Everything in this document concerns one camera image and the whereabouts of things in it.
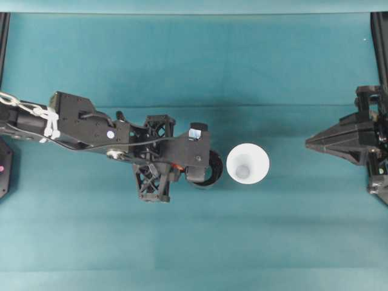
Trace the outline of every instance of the teal table surface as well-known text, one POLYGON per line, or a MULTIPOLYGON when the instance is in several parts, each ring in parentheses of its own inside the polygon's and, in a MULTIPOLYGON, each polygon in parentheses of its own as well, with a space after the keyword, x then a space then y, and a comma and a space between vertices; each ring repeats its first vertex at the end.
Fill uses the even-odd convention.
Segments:
POLYGON ((2 0, 0 11, 106 14, 348 13, 388 9, 386 0, 2 0))
POLYGON ((368 14, 13 15, 3 90, 206 122, 224 161, 253 142, 271 169, 147 204, 128 164, 8 139, 0 290, 387 290, 388 207, 364 168, 304 148, 377 83, 368 14))

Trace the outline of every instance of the cable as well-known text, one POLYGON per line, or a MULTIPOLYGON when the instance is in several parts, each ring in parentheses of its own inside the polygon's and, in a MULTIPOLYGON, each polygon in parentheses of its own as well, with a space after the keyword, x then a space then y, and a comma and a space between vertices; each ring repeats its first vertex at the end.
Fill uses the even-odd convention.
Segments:
POLYGON ((16 126, 13 126, 9 123, 7 123, 7 125, 13 129, 13 130, 17 130, 19 132, 23 132, 23 133, 26 133, 26 134, 29 134, 29 135, 37 135, 41 138, 45 138, 45 139, 48 139, 49 141, 52 141, 54 142, 55 144, 61 146, 61 147, 64 147, 65 149, 67 150, 73 150, 73 151, 85 151, 85 150, 95 150, 95 149, 101 149, 101 148, 104 148, 104 147, 113 147, 113 146, 127 146, 127 147, 136 147, 136 146, 144 146, 146 144, 153 144, 155 142, 161 142, 161 141, 172 141, 172 140, 175 140, 177 138, 174 138, 174 137, 169 137, 169 138, 158 138, 158 139, 154 139, 153 141, 142 141, 142 142, 133 142, 133 143, 125 143, 125 144, 102 144, 102 145, 97 145, 97 146, 89 146, 89 147, 86 147, 84 149, 77 149, 76 147, 72 147, 72 146, 69 146, 67 144, 64 144, 60 141, 57 141, 55 139, 51 139, 51 138, 48 138, 44 135, 41 135, 40 133, 35 133, 35 132, 30 132, 28 130, 23 130, 23 129, 19 129, 17 128, 16 126))
POLYGON ((29 114, 32 114, 34 116, 37 116, 36 113, 32 109, 28 108, 28 106, 32 106, 34 108, 39 108, 39 109, 43 110, 43 108, 40 105, 37 105, 34 103, 28 103, 28 102, 21 102, 15 96, 8 94, 6 92, 3 92, 3 91, 0 91, 0 102, 5 104, 5 105, 8 105, 8 106, 19 107, 19 108, 29 112, 29 114))

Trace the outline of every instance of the wire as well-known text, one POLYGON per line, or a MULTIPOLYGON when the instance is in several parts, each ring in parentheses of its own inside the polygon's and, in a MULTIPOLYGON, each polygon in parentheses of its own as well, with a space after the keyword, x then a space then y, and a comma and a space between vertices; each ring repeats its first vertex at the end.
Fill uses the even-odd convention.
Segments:
POLYGON ((161 141, 172 141, 174 139, 177 139, 177 138, 174 138, 174 137, 169 137, 169 138, 158 138, 158 139, 154 139, 153 141, 142 141, 142 142, 132 142, 132 143, 124 143, 124 144, 101 144, 101 145, 97 145, 97 146, 88 146, 84 149, 77 149, 76 147, 72 147, 70 145, 67 145, 67 144, 64 144, 63 142, 60 142, 60 141, 57 141, 55 139, 51 139, 51 138, 48 138, 44 135, 41 135, 40 133, 35 133, 35 132, 30 132, 28 130, 23 130, 23 129, 19 129, 17 128, 16 126, 13 126, 9 123, 7 123, 7 125, 13 129, 13 130, 17 130, 19 132, 23 132, 23 133, 26 133, 26 134, 29 134, 29 135, 37 135, 41 138, 45 138, 45 139, 48 139, 49 141, 52 141, 54 142, 55 144, 61 146, 61 147, 64 147, 65 149, 67 150, 72 150, 72 151, 85 151, 85 150, 95 150, 95 149, 102 149, 104 147, 113 147, 113 146, 128 146, 128 147, 136 147, 136 146, 144 146, 146 144, 153 144, 153 143, 156 143, 156 142, 161 142, 161 141))

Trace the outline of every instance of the white cable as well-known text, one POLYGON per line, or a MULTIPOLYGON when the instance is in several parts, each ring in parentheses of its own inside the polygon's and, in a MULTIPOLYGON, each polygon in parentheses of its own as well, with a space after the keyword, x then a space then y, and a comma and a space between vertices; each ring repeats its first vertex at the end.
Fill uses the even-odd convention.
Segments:
MULTIPOLYGON (((56 139, 61 136, 61 132, 58 130, 59 116, 55 110, 47 106, 47 109, 43 109, 40 105, 34 103, 21 102, 15 96, 0 91, 0 102, 4 105, 19 107, 29 114, 41 117, 47 120, 46 128, 44 129, 44 136, 50 139, 56 139)), ((39 142, 46 142, 47 139, 42 138, 39 142)))

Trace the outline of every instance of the black frame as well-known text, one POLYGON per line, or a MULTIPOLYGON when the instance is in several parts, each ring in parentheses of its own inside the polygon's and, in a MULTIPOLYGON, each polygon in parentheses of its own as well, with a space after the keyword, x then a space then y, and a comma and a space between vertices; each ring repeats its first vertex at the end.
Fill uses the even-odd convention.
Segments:
POLYGON ((10 17, 10 13, 0 13, 0 88, 2 82, 2 74, 4 70, 5 51, 7 49, 10 17))

